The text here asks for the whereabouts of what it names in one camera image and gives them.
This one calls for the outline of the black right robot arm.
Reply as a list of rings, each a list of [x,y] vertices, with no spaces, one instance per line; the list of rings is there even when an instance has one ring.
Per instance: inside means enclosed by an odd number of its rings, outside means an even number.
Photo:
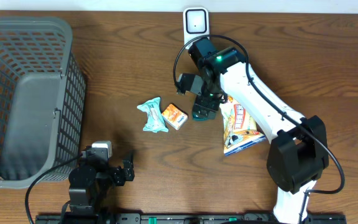
[[[199,74],[182,73],[178,92],[196,94],[192,115],[210,119],[233,97],[259,125],[270,143],[267,170],[278,187],[273,215],[280,223],[307,218],[307,193],[329,165],[326,127],[318,116],[306,118],[282,101],[253,71],[238,42],[218,50],[208,35],[186,44]]]

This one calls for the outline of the mint green tissue pack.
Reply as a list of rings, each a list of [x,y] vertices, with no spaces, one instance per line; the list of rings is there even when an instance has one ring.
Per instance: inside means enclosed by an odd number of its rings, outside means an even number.
[[[160,111],[160,100],[158,96],[145,103],[138,105],[137,109],[147,114],[147,122],[143,127],[143,131],[149,131],[153,133],[168,132],[162,113]]]

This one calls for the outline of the teal mouthwash bottle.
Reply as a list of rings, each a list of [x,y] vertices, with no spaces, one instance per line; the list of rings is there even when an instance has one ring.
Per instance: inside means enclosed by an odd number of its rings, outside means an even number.
[[[215,119],[215,111],[193,111],[192,117],[195,121],[207,121]]]

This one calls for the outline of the yellow snack bag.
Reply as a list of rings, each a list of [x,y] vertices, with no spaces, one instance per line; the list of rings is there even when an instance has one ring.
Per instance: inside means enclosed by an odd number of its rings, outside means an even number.
[[[224,155],[229,156],[256,145],[267,138],[257,130],[257,123],[249,112],[233,97],[220,104],[224,126]]]

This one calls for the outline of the small orange box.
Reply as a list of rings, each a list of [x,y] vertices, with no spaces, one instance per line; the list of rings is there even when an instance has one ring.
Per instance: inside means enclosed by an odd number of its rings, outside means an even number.
[[[188,119],[188,115],[174,104],[169,104],[162,112],[163,119],[176,130],[179,130]]]

